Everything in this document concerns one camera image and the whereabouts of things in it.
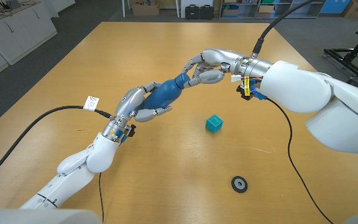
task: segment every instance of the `yellow label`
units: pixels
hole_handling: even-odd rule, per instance
[[[244,95],[249,96],[249,77],[244,77]]]

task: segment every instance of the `table surface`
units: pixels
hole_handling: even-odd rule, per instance
[[[18,12],[24,10],[24,9],[30,8],[30,7],[38,4],[38,3],[41,3],[41,2],[40,1],[29,1],[29,2],[27,2],[25,4],[21,3],[21,6],[18,7],[18,8],[5,9],[5,10],[0,12],[0,19],[3,19],[3,18],[8,17],[8,16],[11,16],[11,15],[13,15],[15,13],[18,13]]]
[[[207,48],[250,54],[268,24],[104,22],[0,118],[0,158],[39,115],[100,98],[110,113],[127,90],[174,78]],[[260,58],[313,67],[275,30]],[[288,160],[288,124],[272,103],[243,100],[230,77],[183,91],[173,110],[137,125],[102,174],[106,223],[326,223]],[[222,130],[205,129],[213,114]],[[335,223],[358,214],[358,155],[324,147],[305,128],[312,114],[288,111],[291,155],[314,199]],[[41,120],[0,168],[0,208],[19,208],[107,123],[85,110]],[[249,184],[243,194],[234,176]],[[62,208],[101,216],[98,176]]]

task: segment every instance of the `cardboard box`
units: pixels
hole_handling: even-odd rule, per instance
[[[144,6],[155,6],[155,1],[154,0],[143,0],[143,5]]]
[[[258,10],[258,12],[260,12],[260,13],[273,13],[273,11],[274,11],[273,5],[259,6],[259,10]]]
[[[351,0],[345,11],[342,13],[343,18],[358,18],[358,1]]]
[[[226,17],[236,17],[239,16],[240,9],[223,9],[222,16]]]
[[[143,0],[131,0],[131,6],[143,6]]]
[[[132,6],[134,16],[159,16],[160,6],[158,4],[154,6]]]
[[[242,0],[241,3],[257,4],[258,0]]]
[[[270,5],[261,5],[259,6],[258,13],[256,17],[258,18],[270,18],[274,11],[274,6]]]

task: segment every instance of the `floor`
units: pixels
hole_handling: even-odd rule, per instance
[[[272,20],[216,19],[189,21],[176,17],[176,10],[161,10],[158,17],[134,17],[127,10],[122,17],[119,0],[76,0],[76,4],[59,13],[52,22],[55,37],[0,73],[0,117],[61,59],[84,39],[100,22],[271,22]],[[358,19],[320,17],[317,19],[285,19],[276,30],[320,72],[340,80],[351,74],[333,59],[323,55],[324,48],[351,48],[358,43]]]

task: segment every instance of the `blue cube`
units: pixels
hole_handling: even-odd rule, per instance
[[[214,114],[212,117],[206,120],[205,127],[213,134],[215,134],[217,131],[219,131],[222,128],[222,124],[223,124],[223,120]]]

